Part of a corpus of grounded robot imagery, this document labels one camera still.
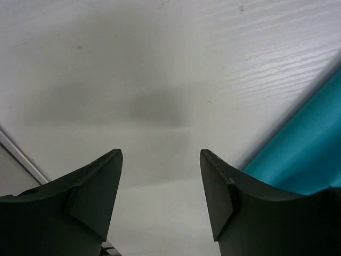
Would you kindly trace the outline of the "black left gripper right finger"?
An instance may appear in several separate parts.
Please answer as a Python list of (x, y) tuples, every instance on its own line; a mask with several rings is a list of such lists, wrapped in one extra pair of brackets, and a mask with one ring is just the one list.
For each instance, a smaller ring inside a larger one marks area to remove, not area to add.
[(212, 151), (200, 169), (221, 255), (340, 255), (340, 189), (300, 195), (263, 183)]

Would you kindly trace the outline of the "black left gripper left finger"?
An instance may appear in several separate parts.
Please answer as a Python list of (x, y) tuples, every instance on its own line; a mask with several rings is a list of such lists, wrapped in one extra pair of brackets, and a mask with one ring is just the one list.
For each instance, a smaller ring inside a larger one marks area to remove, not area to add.
[(107, 241), (123, 154), (19, 195), (1, 197), (1, 255), (99, 255)]

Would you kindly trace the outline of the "teal t shirt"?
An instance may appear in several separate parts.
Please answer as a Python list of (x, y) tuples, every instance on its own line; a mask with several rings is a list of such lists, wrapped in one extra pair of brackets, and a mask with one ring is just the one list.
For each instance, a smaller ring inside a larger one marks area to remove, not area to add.
[(252, 177), (310, 195), (340, 187), (340, 72), (245, 167)]

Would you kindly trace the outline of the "aluminium table edge rail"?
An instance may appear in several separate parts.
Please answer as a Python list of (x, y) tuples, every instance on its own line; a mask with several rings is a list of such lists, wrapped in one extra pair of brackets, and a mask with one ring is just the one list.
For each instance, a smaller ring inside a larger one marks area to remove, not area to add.
[(99, 256), (121, 256), (121, 253), (109, 241), (105, 241), (101, 244)]

